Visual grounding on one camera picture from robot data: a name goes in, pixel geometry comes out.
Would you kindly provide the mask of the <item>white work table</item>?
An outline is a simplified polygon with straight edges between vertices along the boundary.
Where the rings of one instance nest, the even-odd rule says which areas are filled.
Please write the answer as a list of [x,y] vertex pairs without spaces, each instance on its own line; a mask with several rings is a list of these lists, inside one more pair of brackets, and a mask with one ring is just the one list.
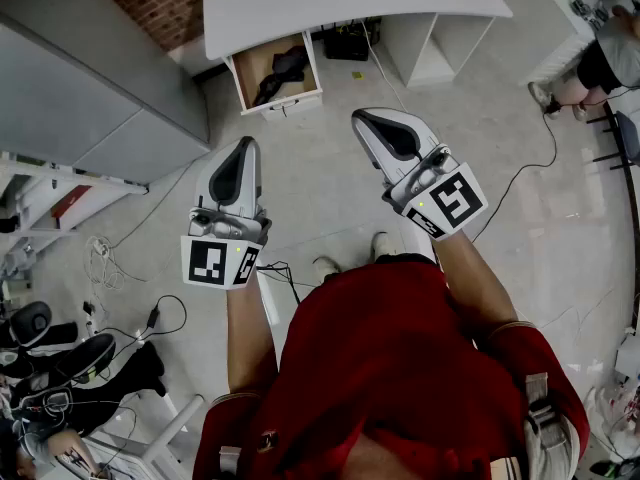
[[191,480],[169,443],[204,401],[195,395],[150,444],[96,432],[86,439],[87,446],[96,460],[108,467],[113,480]]

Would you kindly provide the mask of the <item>white desk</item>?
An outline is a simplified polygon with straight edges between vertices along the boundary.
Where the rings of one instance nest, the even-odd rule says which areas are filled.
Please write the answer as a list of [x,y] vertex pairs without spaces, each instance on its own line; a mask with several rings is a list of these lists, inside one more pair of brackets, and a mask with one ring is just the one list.
[[381,41],[409,88],[449,82],[498,18],[504,0],[203,0],[210,60],[322,25],[379,17]]

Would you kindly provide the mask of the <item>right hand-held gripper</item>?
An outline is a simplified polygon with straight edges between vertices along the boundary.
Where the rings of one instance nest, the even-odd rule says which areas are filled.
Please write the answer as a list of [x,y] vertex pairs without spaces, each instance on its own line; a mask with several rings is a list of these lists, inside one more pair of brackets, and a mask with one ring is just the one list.
[[382,200],[431,239],[448,238],[487,209],[470,166],[457,161],[421,118],[370,107],[355,110],[351,123],[372,165],[383,174]]

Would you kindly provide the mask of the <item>person's white shoe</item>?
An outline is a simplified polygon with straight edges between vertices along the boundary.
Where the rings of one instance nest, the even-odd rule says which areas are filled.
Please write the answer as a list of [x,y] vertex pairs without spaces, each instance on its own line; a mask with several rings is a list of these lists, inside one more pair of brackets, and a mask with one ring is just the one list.
[[393,242],[387,232],[376,233],[371,242],[372,255],[375,261],[383,256],[392,256],[396,254]]
[[317,277],[321,283],[342,272],[341,267],[330,257],[320,256],[313,261]]

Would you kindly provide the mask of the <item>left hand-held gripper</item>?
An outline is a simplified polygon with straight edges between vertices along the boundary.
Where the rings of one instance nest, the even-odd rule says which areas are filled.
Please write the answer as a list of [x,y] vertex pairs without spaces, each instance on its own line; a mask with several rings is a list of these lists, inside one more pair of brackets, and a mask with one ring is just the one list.
[[247,285],[271,221],[259,204],[261,156],[244,136],[215,153],[200,173],[187,234],[181,237],[186,284],[235,290]]

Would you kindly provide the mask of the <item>person's left forearm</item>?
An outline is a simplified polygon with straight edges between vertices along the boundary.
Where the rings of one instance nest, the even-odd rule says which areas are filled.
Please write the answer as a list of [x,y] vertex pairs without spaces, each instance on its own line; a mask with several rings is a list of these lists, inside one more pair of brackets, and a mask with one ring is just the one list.
[[277,378],[278,365],[257,273],[244,288],[227,291],[226,301],[229,390],[268,391]]

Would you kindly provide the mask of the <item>wooden drawer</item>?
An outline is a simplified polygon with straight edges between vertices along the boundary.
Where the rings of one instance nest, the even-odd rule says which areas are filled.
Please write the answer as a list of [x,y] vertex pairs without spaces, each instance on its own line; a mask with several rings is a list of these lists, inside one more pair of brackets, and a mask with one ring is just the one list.
[[[294,46],[305,46],[308,53],[304,81],[285,83],[268,103],[254,107],[260,82],[272,73],[273,56]],[[226,57],[225,63],[233,74],[243,116],[260,114],[267,121],[278,121],[322,105],[323,89],[307,30],[235,53]]]

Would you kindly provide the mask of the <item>black box under desk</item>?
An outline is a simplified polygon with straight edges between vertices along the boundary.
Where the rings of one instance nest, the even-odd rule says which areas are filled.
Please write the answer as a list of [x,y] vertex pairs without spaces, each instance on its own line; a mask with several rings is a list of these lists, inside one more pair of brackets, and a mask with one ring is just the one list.
[[380,40],[381,17],[367,18],[363,22],[321,27],[324,55],[331,60],[366,62],[370,47]]

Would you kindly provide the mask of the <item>person's right forearm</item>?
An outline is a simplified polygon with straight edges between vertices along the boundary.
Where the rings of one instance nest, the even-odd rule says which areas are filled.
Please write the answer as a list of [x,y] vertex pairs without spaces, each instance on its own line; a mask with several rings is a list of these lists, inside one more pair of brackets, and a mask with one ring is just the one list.
[[432,242],[454,308],[465,330],[484,339],[518,321],[514,305],[493,270],[462,231]]

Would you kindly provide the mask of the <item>red book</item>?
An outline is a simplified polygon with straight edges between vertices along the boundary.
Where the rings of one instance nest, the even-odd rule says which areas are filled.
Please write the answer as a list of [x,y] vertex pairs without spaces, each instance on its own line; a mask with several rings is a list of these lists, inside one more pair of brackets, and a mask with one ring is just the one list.
[[60,219],[90,189],[88,185],[76,186],[51,208],[51,216]]

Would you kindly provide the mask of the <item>person's left white shoe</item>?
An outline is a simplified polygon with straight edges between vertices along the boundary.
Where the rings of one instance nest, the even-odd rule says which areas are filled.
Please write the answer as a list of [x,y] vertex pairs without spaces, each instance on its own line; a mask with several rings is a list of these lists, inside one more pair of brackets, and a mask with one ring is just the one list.
[[321,283],[342,272],[341,267],[330,257],[320,256],[313,261],[317,277]]

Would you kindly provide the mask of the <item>grey metal cabinet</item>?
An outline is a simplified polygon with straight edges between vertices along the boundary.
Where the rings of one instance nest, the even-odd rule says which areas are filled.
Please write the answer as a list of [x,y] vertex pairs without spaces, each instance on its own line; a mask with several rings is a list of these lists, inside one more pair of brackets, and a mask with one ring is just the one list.
[[205,101],[112,0],[0,0],[0,150],[148,184],[207,154]]

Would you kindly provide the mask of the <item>person's red shirt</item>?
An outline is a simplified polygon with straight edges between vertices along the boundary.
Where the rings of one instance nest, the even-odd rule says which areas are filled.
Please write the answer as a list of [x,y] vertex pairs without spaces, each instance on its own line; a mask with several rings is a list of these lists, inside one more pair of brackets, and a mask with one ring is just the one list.
[[589,434],[532,324],[474,338],[433,263],[374,263],[303,300],[268,391],[214,402],[193,480],[572,480]]

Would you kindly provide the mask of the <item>black chair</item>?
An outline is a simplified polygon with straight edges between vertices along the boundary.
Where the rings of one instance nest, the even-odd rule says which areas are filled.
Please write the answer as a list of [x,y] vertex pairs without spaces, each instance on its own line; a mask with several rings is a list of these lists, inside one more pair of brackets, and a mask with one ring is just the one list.
[[606,121],[609,127],[605,128],[603,132],[613,135],[618,152],[595,158],[593,163],[619,158],[621,163],[611,167],[611,170],[632,166],[640,167],[640,132],[636,124],[623,112],[613,111],[608,103],[605,103],[603,108],[605,112],[603,116],[588,119],[586,123],[594,124]]

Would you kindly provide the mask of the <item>white plastic bags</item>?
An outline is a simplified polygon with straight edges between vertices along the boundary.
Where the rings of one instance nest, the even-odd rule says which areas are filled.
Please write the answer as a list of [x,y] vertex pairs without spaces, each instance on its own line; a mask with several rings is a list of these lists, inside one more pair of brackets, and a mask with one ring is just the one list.
[[592,388],[585,399],[591,435],[614,463],[640,457],[640,384]]

